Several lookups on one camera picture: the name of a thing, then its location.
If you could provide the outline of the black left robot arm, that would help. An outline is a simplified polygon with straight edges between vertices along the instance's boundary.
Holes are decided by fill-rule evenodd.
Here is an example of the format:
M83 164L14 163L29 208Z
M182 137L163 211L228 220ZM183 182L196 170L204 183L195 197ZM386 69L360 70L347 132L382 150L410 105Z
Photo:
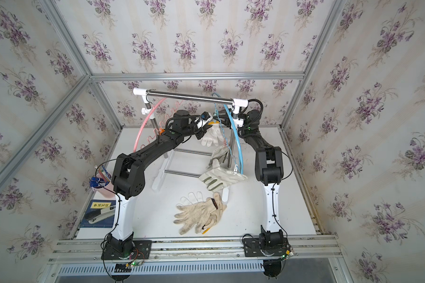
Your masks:
M146 185L146 169L191 136L201 139L211 127L211 120L212 114L208 112L191 115L186 110L178 110L166 121L164 131L149 145L130 154L122 153L115 159L111 180L116 198L115 215L113 228L101 244L102 260L129 259L132 256L135 250L133 214L137 196Z

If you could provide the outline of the blue wavy hanger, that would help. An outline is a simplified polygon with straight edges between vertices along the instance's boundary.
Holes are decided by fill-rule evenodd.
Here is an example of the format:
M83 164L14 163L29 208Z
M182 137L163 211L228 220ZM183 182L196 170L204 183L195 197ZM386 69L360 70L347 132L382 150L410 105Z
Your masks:
M224 109L227 113L227 116L230 119L233 118L232 114L231 114L231 110L228 108L228 106L226 104L224 105ZM238 131L235 128L234 125L232 125L231 130L233 132L235 144L236 144L237 150L238 150L238 160L239 160L240 173L243 174L244 173L244 158L243 158L243 152L242 152L241 144L240 144L240 141L239 141Z

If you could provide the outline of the white glove with grey strap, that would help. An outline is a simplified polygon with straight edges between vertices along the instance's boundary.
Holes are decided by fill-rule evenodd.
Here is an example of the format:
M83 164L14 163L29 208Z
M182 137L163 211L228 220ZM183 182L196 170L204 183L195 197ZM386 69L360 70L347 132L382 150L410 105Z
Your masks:
M247 176L243 174L226 170L221 167L218 159L213 159L211 168L199 177L199 180L210 192L219 192L227 187L230 187L231 185L234 185L238 182L243 182L247 179Z

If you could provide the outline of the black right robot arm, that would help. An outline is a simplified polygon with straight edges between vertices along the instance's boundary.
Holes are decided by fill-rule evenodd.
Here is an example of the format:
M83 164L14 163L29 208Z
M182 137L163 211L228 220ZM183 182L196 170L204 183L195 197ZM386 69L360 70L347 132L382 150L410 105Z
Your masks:
M254 173L264 192L264 223L258 236L259 249L265 256L283 260L292 254L287 232L280 224L278 208L280 185L286 179L283 164L286 154L263 138L259 129L263 110L262 101L249 99L242 101L240 106L225 106L215 117L232 130L236 141L243 140L255 152Z

